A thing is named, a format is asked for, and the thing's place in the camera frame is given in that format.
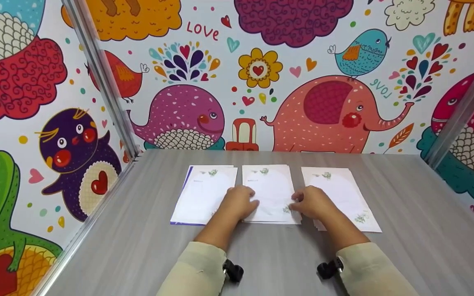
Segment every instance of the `hand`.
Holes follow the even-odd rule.
[[[240,221],[248,217],[258,206],[259,201],[250,201],[256,192],[246,186],[239,185],[237,187],[230,187],[218,207],[217,213]]]
[[[322,219],[331,211],[337,211],[330,197],[320,188],[307,186],[292,195],[295,203],[288,205],[290,210],[297,210],[310,219]]]

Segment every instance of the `red bird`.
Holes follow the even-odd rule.
[[[113,72],[113,77],[116,82],[116,86],[120,91],[120,96],[127,103],[133,103],[133,99],[131,97],[139,92],[140,87],[142,86],[142,74],[149,72],[149,68],[146,64],[140,64],[141,73],[135,72],[129,69],[129,67],[127,67],[126,64],[120,60],[120,58],[111,52],[105,51],[105,56],[107,57],[109,67],[111,67],[111,71]],[[94,74],[87,65],[85,65],[85,67],[87,68],[87,74],[91,77],[94,86],[97,90],[100,90],[98,84],[96,84]]]

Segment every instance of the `gray tabletop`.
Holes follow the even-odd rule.
[[[419,157],[183,150],[148,150],[139,158],[43,292],[155,295],[201,230],[169,223],[191,164],[288,164],[296,188],[304,186],[300,167],[347,167],[383,231],[367,236],[418,293],[474,295],[474,221]],[[222,295],[345,295],[337,279],[316,275],[316,266],[334,256],[328,242],[309,219],[303,225],[239,224],[228,257],[243,266],[244,278],[237,286],[226,283]]]

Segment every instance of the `eye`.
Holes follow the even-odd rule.
[[[83,133],[83,125],[79,124],[76,126],[76,132],[81,134]]]
[[[58,147],[65,148],[67,146],[67,140],[64,137],[58,139]]]

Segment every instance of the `stationery paper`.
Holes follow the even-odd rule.
[[[381,232],[367,202],[349,169],[337,167],[301,167],[306,186],[319,187],[327,193],[334,204],[365,232]],[[320,221],[314,220],[318,230],[326,230]]]
[[[301,215],[288,209],[294,193],[290,167],[285,164],[243,165],[242,184],[256,192],[251,200],[260,201],[245,222],[301,224]]]
[[[193,225],[208,223],[228,188],[235,186],[236,178],[236,167],[190,166],[170,223]]]

